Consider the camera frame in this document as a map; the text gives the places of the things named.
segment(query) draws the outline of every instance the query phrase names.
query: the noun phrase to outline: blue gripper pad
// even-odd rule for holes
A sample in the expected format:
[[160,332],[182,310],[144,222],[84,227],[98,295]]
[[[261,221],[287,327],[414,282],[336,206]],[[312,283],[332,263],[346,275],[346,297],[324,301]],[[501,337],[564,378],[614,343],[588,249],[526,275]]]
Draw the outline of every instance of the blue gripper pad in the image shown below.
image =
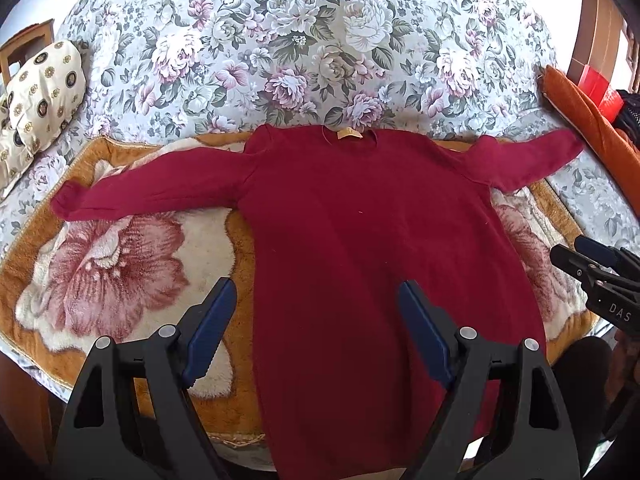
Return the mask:
[[187,362],[182,372],[185,388],[191,388],[196,379],[204,377],[209,370],[226,326],[236,310],[236,299],[236,284],[225,278],[222,288],[216,291],[214,286],[202,302],[207,311],[187,345]]
[[604,267],[613,269],[618,264],[616,253],[596,240],[580,235],[575,239],[574,246],[577,253],[583,254]]
[[[431,310],[441,311],[442,316],[438,316],[438,320],[431,319],[425,303],[429,305]],[[457,327],[446,312],[429,304],[429,300],[415,282],[404,282],[400,285],[398,304],[404,324],[411,334],[418,352],[420,352],[429,376],[442,384],[444,388],[449,388],[455,379],[452,360],[456,356],[452,355],[452,352],[457,346],[454,336]],[[451,330],[449,338],[445,338],[440,333],[436,322],[441,322],[443,330]]]

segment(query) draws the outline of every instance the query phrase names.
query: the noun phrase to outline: patterned pillow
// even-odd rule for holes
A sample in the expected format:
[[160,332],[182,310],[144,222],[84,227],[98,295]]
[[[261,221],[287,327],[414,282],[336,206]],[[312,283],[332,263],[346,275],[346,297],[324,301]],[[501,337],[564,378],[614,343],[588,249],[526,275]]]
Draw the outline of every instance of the patterned pillow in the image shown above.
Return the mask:
[[70,41],[50,44],[34,56],[0,97],[0,200],[33,161],[66,128],[78,109],[86,80]]

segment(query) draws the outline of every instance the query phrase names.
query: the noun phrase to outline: sweater neckline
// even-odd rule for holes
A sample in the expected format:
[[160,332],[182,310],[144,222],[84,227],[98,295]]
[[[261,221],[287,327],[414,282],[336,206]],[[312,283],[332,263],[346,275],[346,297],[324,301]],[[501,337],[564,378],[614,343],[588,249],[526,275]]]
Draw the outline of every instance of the sweater neckline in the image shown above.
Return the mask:
[[341,151],[348,153],[366,155],[380,148],[380,137],[370,128],[362,133],[362,139],[351,136],[338,139],[337,132],[334,132],[326,126],[321,127],[321,135],[324,141],[332,148],[339,148]]

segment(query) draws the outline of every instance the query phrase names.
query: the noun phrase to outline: floral blanket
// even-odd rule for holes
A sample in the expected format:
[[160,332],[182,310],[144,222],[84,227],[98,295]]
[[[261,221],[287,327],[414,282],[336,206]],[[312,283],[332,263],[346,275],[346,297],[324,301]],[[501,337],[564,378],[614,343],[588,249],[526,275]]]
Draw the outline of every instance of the floral blanket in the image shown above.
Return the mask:
[[[63,180],[88,185],[125,166],[203,144],[242,150],[247,137],[209,134],[161,149],[97,139]],[[469,146],[441,142],[457,150]],[[530,279],[549,340],[548,356],[554,360],[594,321],[578,282],[548,259],[552,245],[570,242],[580,229],[545,182],[512,195],[494,191],[492,199]],[[449,235],[455,240],[455,232]],[[230,276],[238,288],[236,312],[208,373],[190,394],[218,451],[262,467],[269,462],[257,452],[267,450],[259,445],[264,435],[252,374],[254,271],[253,237],[237,211],[211,208],[61,222],[45,202],[0,269],[0,332],[66,397],[98,336],[117,341],[148,337],[159,326],[177,322],[219,276]],[[138,384],[138,393],[142,410],[151,413],[145,383]]]

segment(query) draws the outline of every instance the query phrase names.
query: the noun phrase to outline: black fabric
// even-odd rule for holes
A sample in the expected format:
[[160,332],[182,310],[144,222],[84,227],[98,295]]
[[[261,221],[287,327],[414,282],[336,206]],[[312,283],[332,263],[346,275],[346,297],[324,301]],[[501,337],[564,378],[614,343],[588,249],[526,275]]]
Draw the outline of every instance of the black fabric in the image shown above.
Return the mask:
[[602,434],[610,359],[611,348],[605,341],[585,337],[572,344],[553,367],[574,430],[582,475]]
[[613,121],[613,127],[625,132],[631,142],[640,148],[640,94],[630,94],[625,90],[618,90],[618,93],[625,104]]
[[[611,349],[602,339],[586,337],[575,342],[554,366],[554,374],[574,430],[580,470],[584,475],[600,441],[606,402],[604,384],[609,373]],[[640,478],[640,408],[586,480]]]

